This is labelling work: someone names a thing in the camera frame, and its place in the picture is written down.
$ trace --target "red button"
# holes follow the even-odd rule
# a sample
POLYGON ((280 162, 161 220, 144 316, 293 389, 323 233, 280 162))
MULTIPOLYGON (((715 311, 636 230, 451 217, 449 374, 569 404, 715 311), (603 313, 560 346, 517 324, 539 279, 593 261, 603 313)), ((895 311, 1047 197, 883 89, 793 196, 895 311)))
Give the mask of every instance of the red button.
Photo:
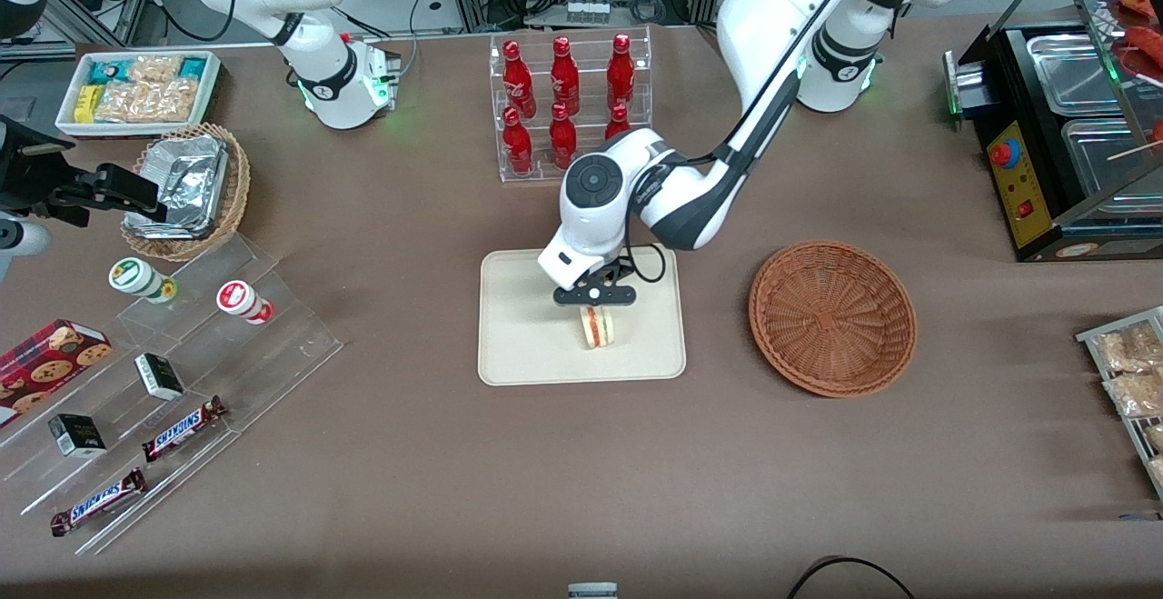
POLYGON ((1013 150, 1009 149, 1009 144, 993 144, 993 148, 990 149, 990 163, 997 164, 998 167, 1009 163, 1011 156, 1013 156, 1013 150))

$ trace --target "beige tray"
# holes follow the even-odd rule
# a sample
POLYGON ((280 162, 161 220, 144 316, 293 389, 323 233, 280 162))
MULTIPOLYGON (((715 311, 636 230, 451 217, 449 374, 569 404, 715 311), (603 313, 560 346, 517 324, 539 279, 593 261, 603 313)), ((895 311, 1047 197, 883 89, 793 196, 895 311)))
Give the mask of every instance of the beige tray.
MULTIPOLYGON (((655 251, 635 248, 647 276, 655 251)), ((614 343, 591 350, 577 306, 554 304, 554 283, 537 266, 537 250, 494 251, 480 264, 477 372, 491 386, 673 379, 686 368, 683 308, 675 254, 663 250, 666 276, 657 284, 625 280, 638 293, 614 306, 614 343)))

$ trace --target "wicker basket with foil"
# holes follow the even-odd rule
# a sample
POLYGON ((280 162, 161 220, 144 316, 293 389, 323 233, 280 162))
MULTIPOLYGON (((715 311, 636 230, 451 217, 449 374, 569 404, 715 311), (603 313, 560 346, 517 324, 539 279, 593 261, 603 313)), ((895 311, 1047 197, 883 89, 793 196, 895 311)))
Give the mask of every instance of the wicker basket with foil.
POLYGON ((916 314, 897 276, 868 251, 827 240, 769 258, 751 285, 748 318, 768 362, 823 397, 882 391, 916 347, 916 314))
MULTIPOLYGON (((250 163, 247 161, 247 152, 240 147, 235 136, 226 128, 217 127, 216 123, 199 123, 195 127, 181 128, 172 134, 162 135, 162 140, 194 138, 199 135, 212 135, 220 138, 230 151, 226 177, 222 179, 222 198, 219 202, 214 230, 200 240, 145 240, 130 234, 124 226, 121 226, 122 237, 134 251, 142 256, 152 256, 152 258, 162 258, 172 263, 185 263, 221 238, 234 234, 238 229, 238 223, 242 222, 242 214, 247 209, 247 193, 250 190, 250 163)), ((142 171, 144 161, 145 151, 142 151, 142 155, 137 156, 137 163, 134 164, 134 172, 142 171)))

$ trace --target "black machine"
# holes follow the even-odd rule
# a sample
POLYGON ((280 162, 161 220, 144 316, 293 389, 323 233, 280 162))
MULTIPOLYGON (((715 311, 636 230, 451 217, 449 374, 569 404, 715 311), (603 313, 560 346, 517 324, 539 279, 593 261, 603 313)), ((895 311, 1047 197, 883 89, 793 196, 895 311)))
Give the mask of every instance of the black machine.
POLYGON ((88 209, 131 211, 165 221, 157 185, 116 164, 95 172, 72 167, 62 156, 73 143, 50 138, 0 115, 0 214, 60 219, 88 226, 88 209))
POLYGON ((1127 41, 1157 19, 1073 0, 1021 22, 1022 1, 946 54, 950 109, 973 122, 1018 261, 1163 258, 1163 148, 1110 161, 1163 119, 1163 67, 1127 41))

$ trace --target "small black box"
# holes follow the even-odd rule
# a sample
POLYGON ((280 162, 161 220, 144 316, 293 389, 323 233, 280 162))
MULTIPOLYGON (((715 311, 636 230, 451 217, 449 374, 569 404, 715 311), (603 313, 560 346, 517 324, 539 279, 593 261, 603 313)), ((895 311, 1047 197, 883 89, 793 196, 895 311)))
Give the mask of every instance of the small black box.
POLYGON ((60 454, 73 458, 97 458, 105 454, 105 442, 91 418, 60 413, 49 420, 49 430, 60 454))
POLYGON ((137 376, 145 384, 145 392, 166 401, 181 399, 185 388, 181 387, 178 372, 173 371, 169 359, 157 354, 143 354, 134 358, 134 364, 137 364, 137 376))

